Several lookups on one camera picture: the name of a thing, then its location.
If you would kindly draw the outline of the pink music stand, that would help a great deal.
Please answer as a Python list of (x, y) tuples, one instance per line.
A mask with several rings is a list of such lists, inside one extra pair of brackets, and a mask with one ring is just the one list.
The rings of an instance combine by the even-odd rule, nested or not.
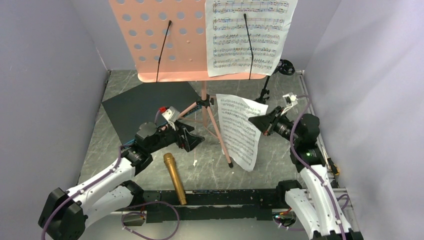
[(109, 5), (144, 83), (259, 80), (246, 73), (210, 77), (207, 0), (111, 0)]

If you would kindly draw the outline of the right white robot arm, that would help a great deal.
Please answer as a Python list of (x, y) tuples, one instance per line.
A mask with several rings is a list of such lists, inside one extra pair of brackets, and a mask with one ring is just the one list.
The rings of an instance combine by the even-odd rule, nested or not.
[(326, 161), (318, 146), (320, 119), (304, 113), (290, 121), (278, 106), (272, 112), (250, 117), (262, 134), (278, 134), (290, 143), (290, 158), (306, 188), (297, 180), (280, 181), (275, 200), (289, 207), (310, 240), (362, 240), (346, 218), (329, 180)]

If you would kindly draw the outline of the sheet music page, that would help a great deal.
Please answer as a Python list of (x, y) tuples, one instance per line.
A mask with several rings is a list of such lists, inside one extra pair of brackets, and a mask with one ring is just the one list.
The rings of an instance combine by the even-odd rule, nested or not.
[(254, 170), (262, 135), (250, 117), (265, 115), (268, 105), (231, 94), (217, 94), (220, 134), (230, 158), (243, 170)]
[(270, 76), (280, 62), (297, 5), (296, 0), (207, 0), (208, 76)]

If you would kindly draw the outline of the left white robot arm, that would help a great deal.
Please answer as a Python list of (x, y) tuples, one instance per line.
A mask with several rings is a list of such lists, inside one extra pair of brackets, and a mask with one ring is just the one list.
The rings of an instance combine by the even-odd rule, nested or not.
[(77, 240), (109, 213), (139, 209), (146, 202), (144, 190), (132, 179), (152, 163), (152, 153), (158, 150), (172, 144), (186, 152), (195, 149), (205, 138), (193, 134), (194, 129), (180, 121), (141, 124), (134, 139), (118, 148), (112, 164), (83, 183), (67, 190), (58, 187), (48, 195), (38, 220), (41, 239)]

